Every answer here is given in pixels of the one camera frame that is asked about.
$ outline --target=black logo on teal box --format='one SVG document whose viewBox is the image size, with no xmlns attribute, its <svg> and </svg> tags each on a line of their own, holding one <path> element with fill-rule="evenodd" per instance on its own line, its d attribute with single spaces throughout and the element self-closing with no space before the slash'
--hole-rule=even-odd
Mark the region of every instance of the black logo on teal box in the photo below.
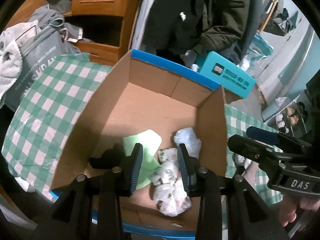
<svg viewBox="0 0 320 240">
<path fill-rule="evenodd" d="M 220 76 L 224 70 L 224 66 L 220 65 L 219 63 L 216 63 L 212 69 L 212 72 Z"/>
</svg>

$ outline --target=wooden wardrobe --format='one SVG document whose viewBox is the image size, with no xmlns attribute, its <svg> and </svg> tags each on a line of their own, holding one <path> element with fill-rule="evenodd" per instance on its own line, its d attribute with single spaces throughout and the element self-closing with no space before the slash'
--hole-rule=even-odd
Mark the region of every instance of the wooden wardrobe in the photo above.
<svg viewBox="0 0 320 240">
<path fill-rule="evenodd" d="M 75 45 L 91 54 L 90 60 L 113 66 L 127 51 L 139 0 L 72 0 L 65 21 L 84 30 L 92 42 L 78 41 Z M 26 0 L 7 27 L 25 22 L 45 0 Z"/>
</svg>

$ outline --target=green checkered tablecloth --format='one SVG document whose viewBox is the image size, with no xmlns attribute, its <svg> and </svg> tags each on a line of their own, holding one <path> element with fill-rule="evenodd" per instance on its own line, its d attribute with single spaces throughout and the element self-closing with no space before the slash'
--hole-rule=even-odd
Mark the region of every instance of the green checkered tablecloth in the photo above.
<svg viewBox="0 0 320 240">
<path fill-rule="evenodd" d="M 85 105 L 111 67 L 89 54 L 58 56 L 17 109 L 2 148 L 8 164 L 48 199 L 62 149 Z"/>
</svg>

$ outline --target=wooden drawer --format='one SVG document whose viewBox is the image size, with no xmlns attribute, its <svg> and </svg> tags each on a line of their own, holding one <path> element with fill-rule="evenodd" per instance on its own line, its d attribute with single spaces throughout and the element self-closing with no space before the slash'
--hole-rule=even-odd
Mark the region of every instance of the wooden drawer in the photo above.
<svg viewBox="0 0 320 240">
<path fill-rule="evenodd" d="M 114 66 L 119 60 L 119 47 L 85 41 L 78 41 L 75 45 L 81 52 L 90 53 L 92 62 Z"/>
</svg>

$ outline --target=jacket sleeve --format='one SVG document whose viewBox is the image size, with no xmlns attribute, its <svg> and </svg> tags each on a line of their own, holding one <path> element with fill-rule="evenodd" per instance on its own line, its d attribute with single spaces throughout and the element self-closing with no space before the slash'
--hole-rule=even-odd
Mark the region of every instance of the jacket sleeve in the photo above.
<svg viewBox="0 0 320 240">
<path fill-rule="evenodd" d="M 199 55 L 219 52 L 243 36 L 248 18 L 247 0 L 223 0 L 219 4 L 223 6 L 221 25 L 213 26 L 201 35 L 199 44 L 194 47 Z"/>
</svg>

